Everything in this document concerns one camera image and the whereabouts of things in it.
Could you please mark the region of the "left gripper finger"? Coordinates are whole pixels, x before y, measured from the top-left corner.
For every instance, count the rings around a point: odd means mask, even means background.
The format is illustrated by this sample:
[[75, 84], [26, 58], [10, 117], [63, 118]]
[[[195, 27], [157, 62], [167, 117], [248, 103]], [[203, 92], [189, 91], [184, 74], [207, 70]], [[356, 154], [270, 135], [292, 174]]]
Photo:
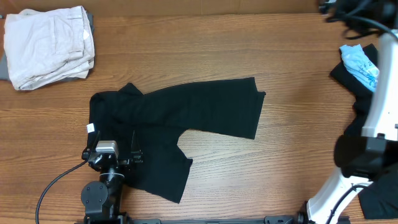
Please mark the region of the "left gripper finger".
[[90, 143], [90, 151], [95, 152], [98, 141], [100, 140], [100, 131], [95, 132], [95, 138]]
[[132, 153], [138, 153], [139, 152], [139, 144], [137, 142], [137, 134], [136, 134], [135, 131], [133, 131], [133, 133], [132, 133], [131, 152]]

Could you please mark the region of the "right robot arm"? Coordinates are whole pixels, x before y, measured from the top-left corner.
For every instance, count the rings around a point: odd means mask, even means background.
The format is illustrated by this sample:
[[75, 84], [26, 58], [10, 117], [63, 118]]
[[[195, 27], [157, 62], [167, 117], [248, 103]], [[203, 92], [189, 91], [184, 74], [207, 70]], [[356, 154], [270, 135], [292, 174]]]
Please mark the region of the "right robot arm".
[[357, 194], [397, 170], [397, 31], [379, 38], [379, 76], [360, 136], [335, 144], [336, 167], [308, 200], [297, 223], [338, 223]]

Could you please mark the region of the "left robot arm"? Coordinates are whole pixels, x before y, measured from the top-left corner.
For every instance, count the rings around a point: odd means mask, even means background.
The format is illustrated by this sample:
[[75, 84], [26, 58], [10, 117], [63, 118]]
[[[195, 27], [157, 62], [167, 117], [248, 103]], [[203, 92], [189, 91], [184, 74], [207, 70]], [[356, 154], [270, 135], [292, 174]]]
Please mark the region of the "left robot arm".
[[132, 219], [121, 212], [123, 185], [128, 172], [143, 162], [141, 151], [133, 151], [125, 158], [119, 157], [116, 141], [100, 139], [100, 132], [82, 152], [82, 159], [90, 168], [99, 172], [99, 180], [86, 184], [81, 191], [81, 202], [85, 206], [84, 223], [128, 224]]

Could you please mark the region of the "black t-shirt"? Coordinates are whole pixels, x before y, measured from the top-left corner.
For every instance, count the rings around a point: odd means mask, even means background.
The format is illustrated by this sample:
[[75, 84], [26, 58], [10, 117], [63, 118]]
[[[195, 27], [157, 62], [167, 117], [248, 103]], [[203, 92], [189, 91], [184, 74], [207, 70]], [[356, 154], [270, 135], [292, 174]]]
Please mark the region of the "black t-shirt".
[[90, 99], [89, 122], [100, 139], [131, 154], [133, 131], [144, 162], [128, 172], [127, 186], [181, 201], [192, 160], [178, 147], [188, 129], [254, 139], [265, 97], [254, 78], [196, 82], [141, 93], [132, 83]]

